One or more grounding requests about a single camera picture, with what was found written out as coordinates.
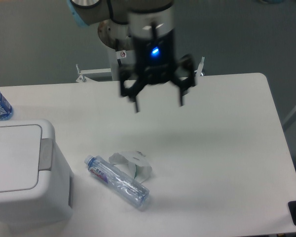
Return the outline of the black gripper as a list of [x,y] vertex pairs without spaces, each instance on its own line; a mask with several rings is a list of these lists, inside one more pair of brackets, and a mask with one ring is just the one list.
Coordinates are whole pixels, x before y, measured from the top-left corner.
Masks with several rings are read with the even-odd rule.
[[[146,85],[164,84],[172,82],[179,88],[179,103],[184,105],[184,96],[190,87],[196,86],[194,74],[194,60],[191,54],[184,55],[176,61],[174,50],[174,30],[164,35],[157,35],[149,30],[145,37],[133,35],[136,63],[133,66],[120,66],[118,75],[120,81],[120,95],[128,97],[134,103],[138,113],[137,95]],[[185,78],[180,79],[176,73],[178,69],[185,72]],[[133,80],[131,86],[125,82]]]

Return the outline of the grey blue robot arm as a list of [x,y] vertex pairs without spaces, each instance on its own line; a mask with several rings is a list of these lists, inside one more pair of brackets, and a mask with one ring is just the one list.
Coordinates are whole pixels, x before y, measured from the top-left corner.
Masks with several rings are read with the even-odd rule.
[[145,86],[170,81],[179,89],[180,105],[184,104],[196,80],[192,56],[175,56],[174,1],[69,0],[67,5],[78,25],[104,26],[116,52],[133,51],[133,63],[116,60],[122,97],[137,104]]

